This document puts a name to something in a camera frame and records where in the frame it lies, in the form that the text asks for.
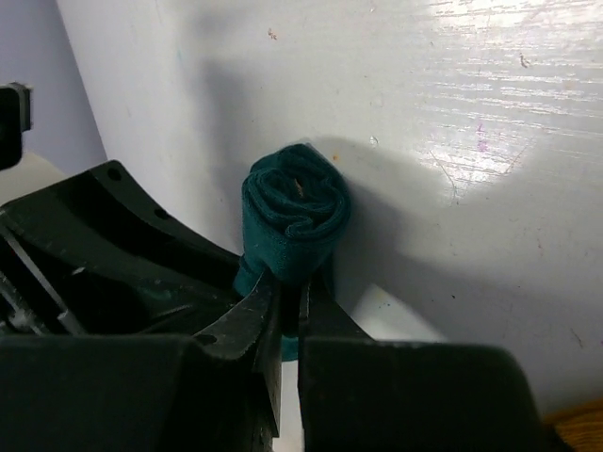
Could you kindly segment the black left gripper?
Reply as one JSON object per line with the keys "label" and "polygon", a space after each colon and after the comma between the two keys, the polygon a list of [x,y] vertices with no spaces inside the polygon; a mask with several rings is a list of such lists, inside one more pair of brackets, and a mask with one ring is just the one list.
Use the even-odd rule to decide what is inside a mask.
{"label": "black left gripper", "polygon": [[238,258],[111,160],[1,209],[1,324],[29,334],[200,330],[238,302]]}

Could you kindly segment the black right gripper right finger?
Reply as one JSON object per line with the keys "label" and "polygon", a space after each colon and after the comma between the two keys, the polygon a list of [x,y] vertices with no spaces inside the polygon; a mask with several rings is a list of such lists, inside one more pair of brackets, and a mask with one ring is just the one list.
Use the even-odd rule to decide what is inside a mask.
{"label": "black right gripper right finger", "polygon": [[488,346],[370,338],[319,277],[302,290],[298,391],[308,451],[542,451],[514,357]]}

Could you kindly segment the mustard yellow striped sock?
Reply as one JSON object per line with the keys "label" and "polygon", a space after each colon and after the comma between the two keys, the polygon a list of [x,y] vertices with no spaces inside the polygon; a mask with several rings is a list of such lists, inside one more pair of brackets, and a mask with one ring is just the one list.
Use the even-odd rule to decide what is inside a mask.
{"label": "mustard yellow striped sock", "polygon": [[544,424],[572,451],[602,450],[601,399],[550,414]]}

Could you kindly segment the dark green reindeer sock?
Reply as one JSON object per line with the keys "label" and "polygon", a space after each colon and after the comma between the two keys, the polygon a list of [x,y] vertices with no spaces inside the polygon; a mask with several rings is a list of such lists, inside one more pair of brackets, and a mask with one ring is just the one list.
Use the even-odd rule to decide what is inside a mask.
{"label": "dark green reindeer sock", "polygon": [[297,143],[256,161],[241,186],[243,254],[233,287],[248,296],[263,272],[296,286],[319,273],[334,294],[333,255],[351,198],[339,171]]}

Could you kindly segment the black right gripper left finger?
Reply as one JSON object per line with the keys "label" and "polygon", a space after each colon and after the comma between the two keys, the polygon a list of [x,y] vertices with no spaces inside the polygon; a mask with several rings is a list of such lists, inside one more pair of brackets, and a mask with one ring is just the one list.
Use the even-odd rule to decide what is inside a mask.
{"label": "black right gripper left finger", "polygon": [[269,451],[280,287],[269,273],[193,335],[5,336],[5,451]]}

